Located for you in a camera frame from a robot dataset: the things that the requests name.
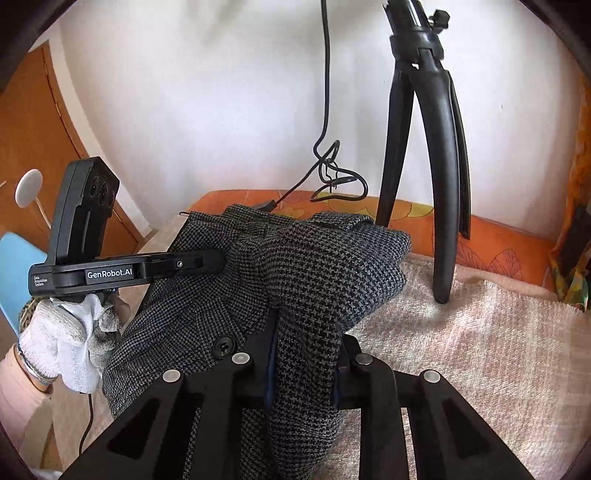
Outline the left forearm pink sleeve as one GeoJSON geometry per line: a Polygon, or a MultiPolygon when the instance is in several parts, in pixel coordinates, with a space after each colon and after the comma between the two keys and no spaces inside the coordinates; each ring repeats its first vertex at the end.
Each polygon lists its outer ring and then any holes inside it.
{"type": "Polygon", "coordinates": [[[0,409],[1,425],[16,450],[22,445],[33,415],[51,393],[50,385],[29,375],[13,345],[1,361],[0,409]]]}

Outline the left white gloved hand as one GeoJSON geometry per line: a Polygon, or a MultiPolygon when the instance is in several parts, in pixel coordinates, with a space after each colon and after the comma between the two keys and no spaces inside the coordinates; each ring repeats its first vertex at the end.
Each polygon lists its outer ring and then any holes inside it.
{"type": "Polygon", "coordinates": [[[129,319],[130,307],[117,294],[79,302],[40,301],[19,335],[16,352],[25,371],[43,385],[60,378],[70,390],[91,394],[129,319]]]}

